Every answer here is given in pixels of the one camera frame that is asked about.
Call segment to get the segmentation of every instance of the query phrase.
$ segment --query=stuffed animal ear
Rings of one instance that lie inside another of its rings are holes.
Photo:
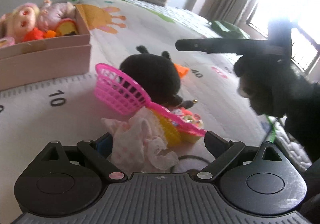
[[[148,54],[149,53],[145,46],[137,46],[136,49],[137,49],[138,52],[140,52],[142,54]]]
[[[168,51],[163,51],[162,54],[161,54],[161,56],[163,56],[163,57],[165,57],[165,58],[167,58],[168,60],[171,61],[171,57],[170,57],[170,54],[169,54]]]
[[[233,71],[235,72],[236,76],[241,77],[246,71],[246,57],[242,56],[236,61],[233,66]]]

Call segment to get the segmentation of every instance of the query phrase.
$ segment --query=white cloth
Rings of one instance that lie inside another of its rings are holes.
[[[143,107],[127,122],[102,119],[113,136],[110,161],[128,176],[133,172],[168,172],[179,160],[167,150],[157,117]]]

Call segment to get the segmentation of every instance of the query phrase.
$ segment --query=toy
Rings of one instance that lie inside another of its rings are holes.
[[[55,31],[55,28],[62,19],[75,18],[75,10],[76,7],[70,2],[52,5],[50,0],[44,0],[44,4],[40,9],[37,26],[44,32],[48,30]]]
[[[179,106],[183,101],[177,94],[181,81],[169,53],[164,51],[159,56],[150,54],[144,46],[136,49],[141,54],[127,57],[120,70],[139,83],[153,102],[167,108]]]
[[[57,33],[52,30],[46,31],[43,35],[44,38],[54,38],[56,36],[57,36]]]
[[[198,114],[193,114],[191,111],[188,111],[184,108],[175,109],[171,112],[173,114],[178,115],[186,122],[196,125],[200,129],[204,128],[204,124],[201,120],[201,117]],[[201,137],[201,136],[199,136],[198,133],[196,133],[192,130],[185,130],[185,129],[181,128],[179,125],[177,126],[177,130],[180,133],[181,140],[189,142],[189,143],[196,143]]]
[[[161,116],[156,111],[153,111],[153,114],[155,114],[155,116],[159,119],[162,130],[164,131],[165,138],[168,142],[168,147],[179,145],[182,139],[178,129],[166,117]]]
[[[6,31],[6,17],[9,14],[4,14],[0,17],[0,37],[3,37],[5,35],[5,31]]]
[[[177,69],[177,72],[179,74],[180,79],[182,79],[183,77],[185,77],[187,75],[187,73],[190,71],[189,68],[181,66],[179,64],[174,64],[175,68]]]
[[[74,36],[78,34],[76,22],[70,18],[62,19],[54,30],[57,36]]]
[[[37,27],[33,28],[30,32],[26,33],[23,38],[23,42],[33,41],[33,40],[41,40],[44,38],[44,33],[39,30]]]
[[[184,108],[184,109],[189,109],[189,108],[191,108],[191,107],[193,107],[193,105],[194,104],[196,104],[198,102],[198,100],[193,100],[193,101],[188,101],[188,100],[186,100],[186,101],[183,101],[179,106],[178,106],[178,108]]]
[[[98,74],[95,95],[115,111],[122,115],[138,111],[143,106],[156,111],[185,131],[193,131],[198,136],[204,136],[206,131],[196,125],[189,124],[163,106],[151,101],[148,93],[130,76],[107,64],[96,65]]]
[[[13,37],[0,38],[0,48],[12,46],[12,45],[14,45]]]
[[[39,15],[36,4],[26,3],[17,7],[12,13],[2,16],[5,25],[5,36],[13,37],[15,43],[20,43],[26,33],[33,30]]]

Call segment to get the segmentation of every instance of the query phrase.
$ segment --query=doll head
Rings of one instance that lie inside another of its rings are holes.
[[[36,4],[26,3],[17,7],[6,19],[6,35],[20,43],[26,33],[36,27],[39,8]]]

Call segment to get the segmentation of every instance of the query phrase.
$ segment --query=pink basket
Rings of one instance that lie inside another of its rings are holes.
[[[171,119],[184,131],[193,132],[199,136],[205,135],[206,130],[187,123],[177,115],[170,113],[165,107],[152,102],[148,93],[124,72],[104,63],[98,63],[96,71],[98,74],[94,90],[96,97],[118,113],[128,115],[145,106]]]

